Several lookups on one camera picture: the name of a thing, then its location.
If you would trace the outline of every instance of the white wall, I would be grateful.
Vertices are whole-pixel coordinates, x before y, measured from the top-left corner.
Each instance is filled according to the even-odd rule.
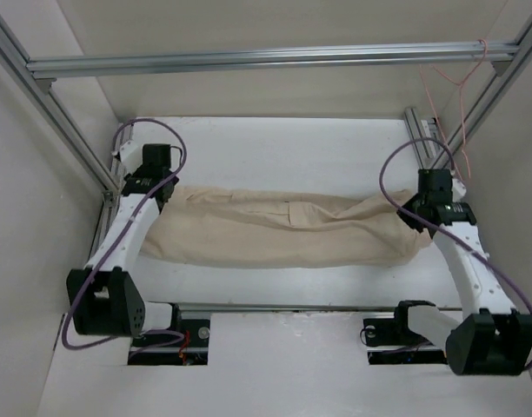
[[[87,54],[237,50],[486,37],[508,0],[59,0]],[[452,75],[468,65],[449,64]],[[438,109],[453,86],[429,76]],[[121,117],[400,117],[429,111],[416,65],[107,76]]]
[[[29,51],[78,53],[51,0],[0,2]],[[101,157],[116,127],[95,81],[57,93]],[[100,195],[53,131],[0,66],[0,416],[37,410],[61,314],[65,277],[82,266]]]
[[[483,242],[532,301],[532,62],[467,151],[468,198]]]

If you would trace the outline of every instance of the orange cable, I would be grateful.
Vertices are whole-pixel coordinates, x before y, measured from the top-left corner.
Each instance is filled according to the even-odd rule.
[[[464,103],[464,100],[463,100],[463,98],[464,98],[463,88],[467,84],[467,81],[470,79],[470,77],[482,65],[482,63],[484,62],[484,60],[486,58],[486,55],[488,54],[488,51],[489,51],[488,42],[485,39],[479,39],[479,42],[484,45],[484,52],[482,53],[482,59],[475,65],[475,67],[460,82],[457,82],[457,81],[453,80],[450,76],[448,76],[445,72],[443,72],[441,69],[439,69],[435,65],[430,65],[430,68],[435,70],[438,74],[443,76],[450,83],[453,83],[454,85],[459,87],[459,111],[461,113],[461,131],[462,131],[462,148],[461,148],[461,152],[463,154],[463,157],[465,158],[465,164],[467,165],[467,175],[468,175],[469,179],[471,177],[471,167],[470,167],[470,163],[469,163],[469,157],[468,157],[467,151],[465,149],[466,146],[467,146],[467,128],[465,126],[465,103]],[[424,74],[422,72],[422,66],[419,65],[419,67],[420,67],[419,71],[421,73],[422,83],[424,84],[424,90],[426,91],[427,97],[428,97],[429,102],[430,102],[430,107],[432,108],[432,112],[434,113],[434,117],[436,119],[436,125],[438,126],[438,129],[440,130],[440,134],[442,135],[442,139],[443,139],[444,143],[446,143],[447,140],[446,140],[445,135],[443,134],[443,129],[442,129],[442,126],[440,125],[440,119],[438,118],[438,115],[436,114],[436,108],[435,108],[434,103],[432,101],[432,97],[430,96],[429,87],[426,84],[426,80],[425,80]],[[462,176],[461,176],[461,173],[459,172],[459,170],[457,170],[457,173],[459,174],[459,177],[462,179]]]

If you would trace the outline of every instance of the robotic manipulator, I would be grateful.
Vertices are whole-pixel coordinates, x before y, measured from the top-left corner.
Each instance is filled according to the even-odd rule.
[[[127,337],[137,337],[148,330],[178,330],[181,320],[178,306],[144,301],[130,277],[144,237],[178,183],[174,177],[161,187],[146,200],[133,219],[133,210],[145,195],[171,175],[171,147],[169,144],[141,147],[129,141],[116,157],[127,172],[117,216],[102,246],[84,269],[70,271],[67,290],[71,302],[127,222],[132,224],[97,271],[75,310],[75,329],[79,334]],[[447,229],[488,257],[483,252],[469,205],[454,202],[454,181],[448,169],[419,170],[418,193],[403,207]],[[411,228],[419,232],[425,229],[408,215],[401,212],[398,215]],[[429,301],[401,301],[394,317],[385,319],[387,343],[383,344],[410,345],[429,341],[446,354],[451,370],[459,375],[520,374],[532,348],[532,316],[517,311],[494,274],[468,251],[440,232],[430,230],[430,235],[442,251],[456,283],[463,321],[450,318]],[[377,321],[382,320],[369,319],[369,325],[377,331],[378,324],[382,328],[382,323]]]

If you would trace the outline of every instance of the beige pants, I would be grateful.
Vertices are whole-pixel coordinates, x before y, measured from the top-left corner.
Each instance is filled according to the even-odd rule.
[[[411,193],[393,194],[400,203]],[[177,187],[143,252],[225,268],[398,265],[428,246],[382,195],[329,195]]]

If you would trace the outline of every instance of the aluminum rail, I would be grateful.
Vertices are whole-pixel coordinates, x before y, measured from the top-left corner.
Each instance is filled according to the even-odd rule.
[[[465,116],[465,130],[467,142],[473,137],[473,134],[482,126],[486,118],[492,112],[494,107],[508,92],[509,87],[513,85],[517,77],[523,72],[532,59],[532,16],[527,21],[516,43],[519,45],[519,51],[515,58],[509,63],[508,68],[503,74],[494,74],[482,93],[478,96],[475,103],[468,109]],[[458,126],[449,136],[448,145],[452,152],[457,152],[462,146],[462,126],[461,120]],[[431,168],[443,168],[448,164],[448,158],[440,151]]]
[[[105,164],[96,156],[81,130],[73,122],[53,91],[38,85],[26,64],[29,57],[0,16],[0,63],[35,105],[38,112],[57,133],[75,158],[102,190],[118,192],[116,180]]]
[[[485,60],[508,62],[518,50],[516,43],[489,42]],[[482,59],[483,51],[479,42],[397,43],[154,56],[65,56],[31,60],[27,68],[36,79],[46,79],[265,68],[471,62]]]

